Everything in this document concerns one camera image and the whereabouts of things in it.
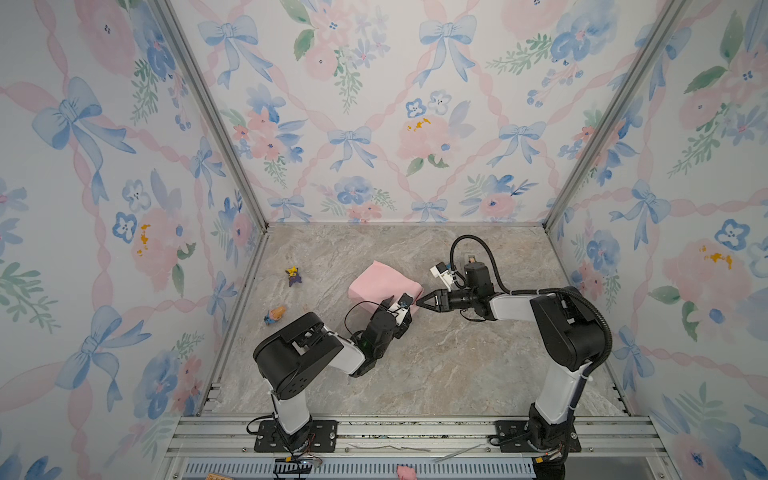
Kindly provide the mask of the purple wrapping paper sheet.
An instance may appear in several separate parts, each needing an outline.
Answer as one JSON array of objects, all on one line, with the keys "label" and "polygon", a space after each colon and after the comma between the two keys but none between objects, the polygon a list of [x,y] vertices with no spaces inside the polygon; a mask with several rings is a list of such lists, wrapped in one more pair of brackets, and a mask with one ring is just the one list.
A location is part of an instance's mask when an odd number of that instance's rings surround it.
[{"label": "purple wrapping paper sheet", "polygon": [[422,286],[394,268],[374,261],[348,288],[348,298],[353,303],[366,300],[361,307],[373,313],[378,304],[394,297],[398,300],[407,293],[417,300],[423,293]]}]

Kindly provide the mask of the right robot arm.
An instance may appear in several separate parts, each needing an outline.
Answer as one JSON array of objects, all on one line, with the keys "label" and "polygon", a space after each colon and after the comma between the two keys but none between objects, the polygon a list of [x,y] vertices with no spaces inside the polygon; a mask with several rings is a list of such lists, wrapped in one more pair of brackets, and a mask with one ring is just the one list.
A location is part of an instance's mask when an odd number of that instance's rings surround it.
[{"label": "right robot arm", "polygon": [[468,263],[462,275],[443,263],[431,273],[445,287],[423,295],[418,307],[437,313],[472,310],[478,321],[532,321],[549,355],[542,391],[524,427],[514,434],[498,432],[489,442],[544,454],[568,452],[577,405],[612,348],[610,327],[599,310],[573,287],[503,292],[481,262]]}]

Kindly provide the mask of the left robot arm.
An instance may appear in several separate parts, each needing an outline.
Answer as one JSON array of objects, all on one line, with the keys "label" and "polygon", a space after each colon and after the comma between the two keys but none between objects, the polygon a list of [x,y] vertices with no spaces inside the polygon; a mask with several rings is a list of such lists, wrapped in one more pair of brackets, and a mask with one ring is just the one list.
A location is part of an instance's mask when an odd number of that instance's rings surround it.
[{"label": "left robot arm", "polygon": [[263,340],[253,359],[269,384],[273,413],[259,421],[254,450],[285,451],[299,456],[312,449],[335,450],[338,423],[315,421],[309,411],[306,388],[328,368],[357,378],[381,360],[390,343],[401,338],[412,322],[408,294],[376,305],[365,329],[343,338],[309,312]]}]

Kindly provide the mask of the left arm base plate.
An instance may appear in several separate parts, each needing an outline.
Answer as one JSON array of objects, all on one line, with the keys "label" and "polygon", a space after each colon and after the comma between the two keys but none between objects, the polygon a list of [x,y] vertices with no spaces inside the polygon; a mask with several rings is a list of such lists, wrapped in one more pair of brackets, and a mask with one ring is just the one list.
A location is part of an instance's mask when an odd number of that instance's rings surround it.
[{"label": "left arm base plate", "polygon": [[335,420],[310,420],[293,434],[287,434],[276,420],[259,422],[254,433],[257,453],[333,453],[338,437]]}]

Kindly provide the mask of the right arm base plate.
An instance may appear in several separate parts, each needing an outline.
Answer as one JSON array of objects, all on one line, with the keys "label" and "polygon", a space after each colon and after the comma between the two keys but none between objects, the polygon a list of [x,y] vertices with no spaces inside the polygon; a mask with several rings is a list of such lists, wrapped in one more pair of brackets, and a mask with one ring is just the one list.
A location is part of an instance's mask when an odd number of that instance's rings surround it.
[{"label": "right arm base plate", "polygon": [[503,453],[555,453],[564,446],[569,453],[582,451],[573,423],[550,425],[536,420],[499,420],[494,428],[488,442]]}]

